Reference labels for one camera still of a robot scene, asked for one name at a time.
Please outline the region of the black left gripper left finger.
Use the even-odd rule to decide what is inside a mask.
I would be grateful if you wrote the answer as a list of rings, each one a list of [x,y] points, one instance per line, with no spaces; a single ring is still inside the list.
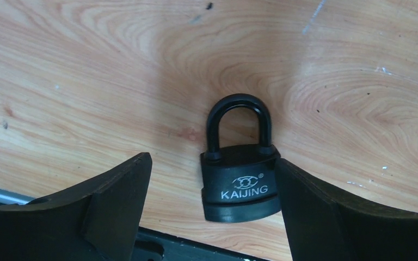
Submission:
[[[142,152],[25,205],[0,205],[0,260],[130,260],[152,169]]]

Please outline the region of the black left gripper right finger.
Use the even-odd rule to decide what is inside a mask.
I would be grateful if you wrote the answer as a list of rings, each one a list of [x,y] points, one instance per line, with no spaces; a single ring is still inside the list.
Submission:
[[[294,260],[418,260],[418,213],[367,200],[286,159],[275,179]]]

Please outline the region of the black padlock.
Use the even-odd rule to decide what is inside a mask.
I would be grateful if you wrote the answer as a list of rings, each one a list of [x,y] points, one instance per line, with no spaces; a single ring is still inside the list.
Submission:
[[[220,121],[235,108],[247,108],[257,115],[258,143],[220,146]],[[249,222],[280,211],[274,171],[280,153],[272,144],[271,115],[259,98],[233,94],[218,101],[207,117],[206,143],[207,150],[200,155],[206,221]]]

